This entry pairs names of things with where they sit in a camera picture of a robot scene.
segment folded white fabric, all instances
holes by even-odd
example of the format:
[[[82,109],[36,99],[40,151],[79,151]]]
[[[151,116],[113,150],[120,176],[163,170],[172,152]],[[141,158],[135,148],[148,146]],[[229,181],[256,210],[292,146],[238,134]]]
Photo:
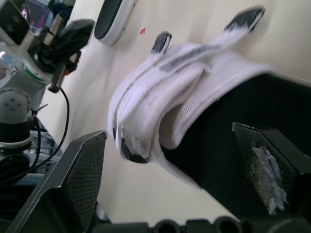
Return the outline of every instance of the folded white fabric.
[[[163,48],[158,53],[152,51],[123,80],[110,101],[108,130],[121,156],[129,158],[126,153],[130,153],[148,158],[192,183],[166,160],[160,145],[176,148],[211,104],[243,82],[273,70],[229,50],[253,27],[227,27],[208,45],[184,43],[168,48],[170,36],[162,34],[167,37]]]

